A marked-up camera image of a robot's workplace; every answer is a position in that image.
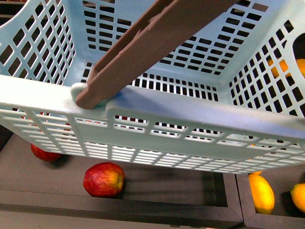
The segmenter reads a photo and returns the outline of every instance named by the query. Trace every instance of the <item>basket handle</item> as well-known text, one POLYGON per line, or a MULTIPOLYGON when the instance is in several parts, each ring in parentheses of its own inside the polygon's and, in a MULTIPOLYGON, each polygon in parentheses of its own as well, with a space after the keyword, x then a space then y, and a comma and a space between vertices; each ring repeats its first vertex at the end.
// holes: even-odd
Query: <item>basket handle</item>
POLYGON ((157 0, 95 64, 76 104, 92 109, 226 11, 237 0, 157 0))

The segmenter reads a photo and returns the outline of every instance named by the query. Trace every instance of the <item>apple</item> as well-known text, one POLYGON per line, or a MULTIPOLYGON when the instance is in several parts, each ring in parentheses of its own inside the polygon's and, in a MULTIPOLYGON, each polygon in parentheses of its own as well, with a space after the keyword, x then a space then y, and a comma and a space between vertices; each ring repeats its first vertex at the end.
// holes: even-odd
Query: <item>apple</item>
POLYGON ((57 154, 57 153, 51 153, 51 152, 46 152, 39 147, 35 146, 34 144, 30 145, 30 149, 32 150, 33 154, 43 160, 43 161, 48 161, 48 162, 54 162, 60 158, 62 158, 63 154, 57 154))
POLYGON ((93 197, 110 198, 122 191, 124 178, 124 171, 119 165, 103 162, 86 171, 83 186, 93 197))

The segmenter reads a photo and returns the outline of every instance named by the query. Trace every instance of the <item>yellow citrus fruit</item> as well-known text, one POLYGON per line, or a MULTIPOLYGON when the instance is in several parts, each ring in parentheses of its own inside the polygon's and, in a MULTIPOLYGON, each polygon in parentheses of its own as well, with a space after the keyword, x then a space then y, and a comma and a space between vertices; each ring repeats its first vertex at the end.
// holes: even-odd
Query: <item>yellow citrus fruit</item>
POLYGON ((262 173, 262 171, 257 171, 257 172, 253 172, 251 174, 256 174, 256 175, 260 175, 262 173))
POLYGON ((305 184, 295 185, 290 193, 296 207, 305 213, 305 184))
POLYGON ((270 214, 275 206, 275 195, 265 178, 257 174, 249 175, 250 187, 255 211, 270 214))

